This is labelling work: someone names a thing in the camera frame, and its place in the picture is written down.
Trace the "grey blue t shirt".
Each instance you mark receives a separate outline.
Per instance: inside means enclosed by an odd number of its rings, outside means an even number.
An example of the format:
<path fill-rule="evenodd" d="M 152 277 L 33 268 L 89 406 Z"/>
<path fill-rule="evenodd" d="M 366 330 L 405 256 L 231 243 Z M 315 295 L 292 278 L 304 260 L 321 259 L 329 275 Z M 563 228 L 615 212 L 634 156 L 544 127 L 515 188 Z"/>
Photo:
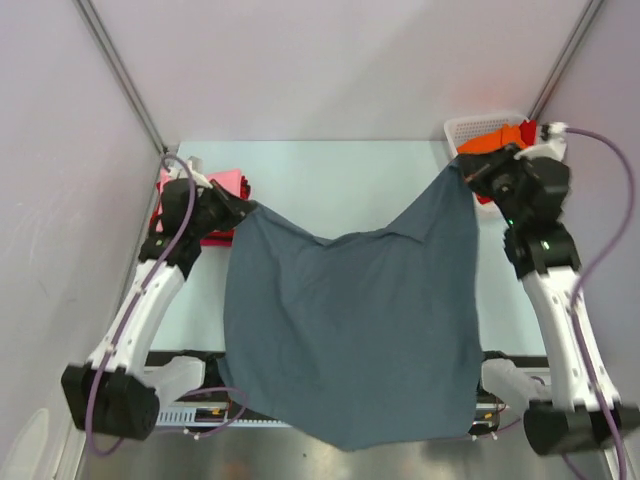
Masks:
<path fill-rule="evenodd" d="M 463 436 L 484 357 L 477 256 L 453 165 L 374 231 L 325 239 L 259 206 L 231 248 L 220 376 L 236 402 L 342 450 Z"/>

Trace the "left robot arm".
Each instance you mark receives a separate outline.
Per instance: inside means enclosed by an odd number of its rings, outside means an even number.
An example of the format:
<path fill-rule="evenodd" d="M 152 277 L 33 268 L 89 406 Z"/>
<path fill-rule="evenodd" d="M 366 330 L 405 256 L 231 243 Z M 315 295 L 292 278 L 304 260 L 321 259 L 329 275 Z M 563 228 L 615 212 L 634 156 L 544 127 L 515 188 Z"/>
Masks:
<path fill-rule="evenodd" d="M 78 430 L 144 440 L 174 401 L 189 393 L 207 400 L 219 392 L 220 374 L 197 357 L 182 354 L 151 373 L 144 368 L 168 307 L 201 255 L 202 240 L 233 230 L 256 207 L 214 180 L 178 178 L 161 186 L 124 304 L 85 363 L 70 364 L 62 374 Z"/>

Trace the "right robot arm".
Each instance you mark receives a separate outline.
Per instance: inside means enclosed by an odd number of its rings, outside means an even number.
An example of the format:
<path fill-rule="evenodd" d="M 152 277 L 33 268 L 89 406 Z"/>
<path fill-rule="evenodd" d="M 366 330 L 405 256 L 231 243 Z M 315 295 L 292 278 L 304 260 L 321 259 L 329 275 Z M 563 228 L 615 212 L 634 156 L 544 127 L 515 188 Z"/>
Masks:
<path fill-rule="evenodd" d="M 503 400 L 539 456 L 604 450 L 639 427 L 639 408 L 613 385 L 581 297 L 580 258 L 560 221 L 571 177 L 562 156 L 550 146 L 509 145 L 456 158 L 465 183 L 506 220 L 505 254 L 534 308 L 551 378 L 543 386 L 493 358 L 464 372 L 461 388 L 473 401 Z"/>

